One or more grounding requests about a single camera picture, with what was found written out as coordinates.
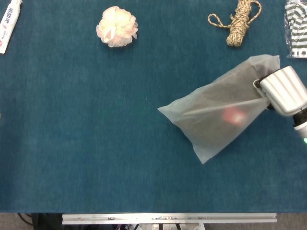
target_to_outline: table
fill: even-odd
[[[261,3],[233,48],[207,17],[230,22],[236,0],[24,0],[0,56],[0,211],[307,211],[292,119],[265,111],[202,165],[157,111],[254,55],[280,55],[307,84],[306,61],[286,58],[284,1]],[[139,24],[125,48],[96,36],[112,5]]]

